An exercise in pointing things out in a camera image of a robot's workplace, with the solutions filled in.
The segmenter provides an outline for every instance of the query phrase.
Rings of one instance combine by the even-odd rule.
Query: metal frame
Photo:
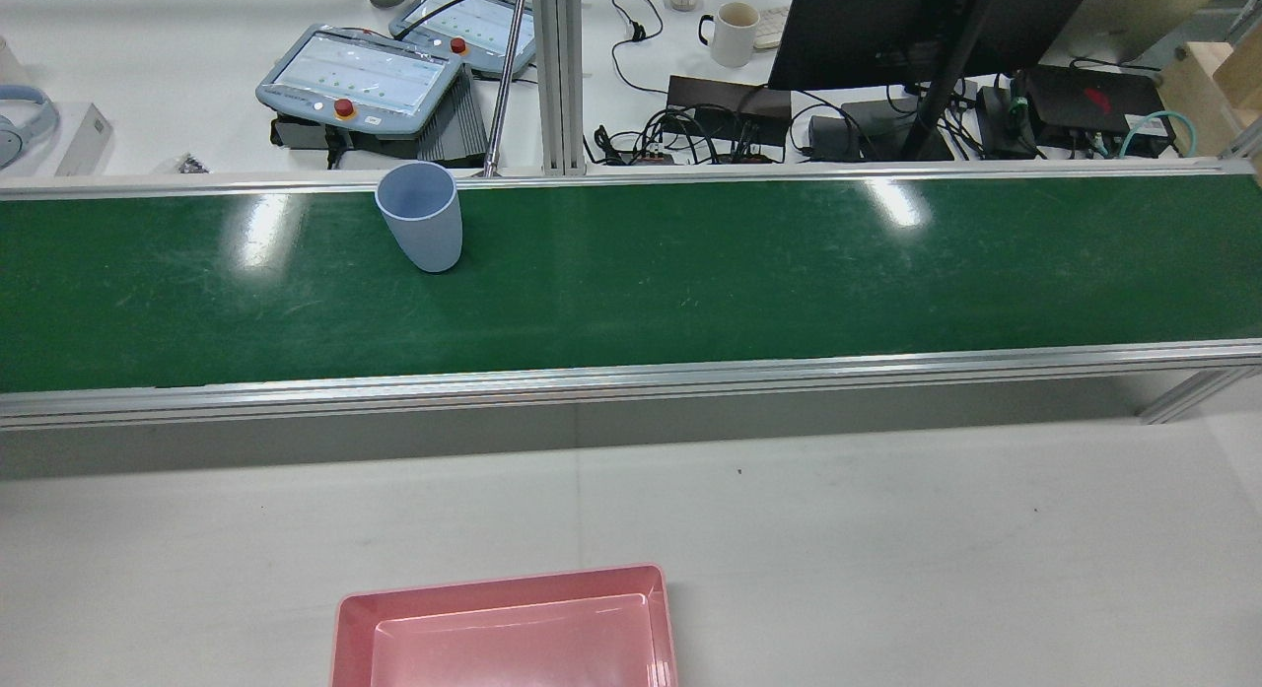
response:
[[[1248,379],[1262,370],[1262,366],[1198,371],[1190,379],[1162,394],[1148,408],[1140,412],[1143,423],[1166,423],[1180,417],[1200,402],[1222,391],[1242,379]]]
[[[717,397],[1214,370],[1142,413],[1161,423],[1262,366],[1262,338],[375,376],[0,395],[0,428],[247,419],[651,398]]]
[[[1223,159],[1249,159],[1262,152],[1262,117],[1253,121],[1219,155]]]
[[[1061,177],[1204,177],[1253,176],[1247,160],[983,160],[926,163],[859,163],[844,167],[828,163],[784,165],[724,164],[722,167],[636,167],[631,174],[570,177],[478,178],[480,170],[456,170],[462,189],[531,187],[606,187],[618,184],[687,184],[694,182],[846,182],[873,178],[896,179],[1046,179]],[[211,194],[259,194],[280,192],[370,192],[380,172],[304,172],[273,178],[244,178],[232,174],[170,174],[143,177],[56,177],[43,182],[0,179],[0,201],[90,200],[120,197],[177,197]]]
[[[544,174],[577,177],[583,159],[582,0],[534,0]]]

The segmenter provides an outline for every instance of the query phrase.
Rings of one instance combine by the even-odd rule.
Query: keyboard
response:
[[[789,16],[787,6],[774,6],[758,13],[758,28],[753,30],[753,48],[774,49],[780,45],[780,34],[785,30],[785,18]]]

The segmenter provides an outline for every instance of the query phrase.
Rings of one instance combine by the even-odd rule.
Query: computer monitor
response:
[[[870,159],[949,159],[936,122],[955,82],[1036,64],[1079,4],[793,0],[767,87],[811,91],[931,81],[915,114],[888,104],[867,109],[877,122],[872,133],[864,129],[861,146]]]

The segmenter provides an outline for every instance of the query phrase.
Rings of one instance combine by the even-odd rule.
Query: laptop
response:
[[[1140,58],[1209,0],[1083,0],[1039,63],[1075,58],[1126,63]]]

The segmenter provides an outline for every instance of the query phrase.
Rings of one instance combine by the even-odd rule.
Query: headphones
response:
[[[23,125],[14,125],[0,115],[0,169],[9,167],[23,150],[57,128],[57,106],[39,88],[32,86],[0,86],[0,101],[32,101],[39,112]]]

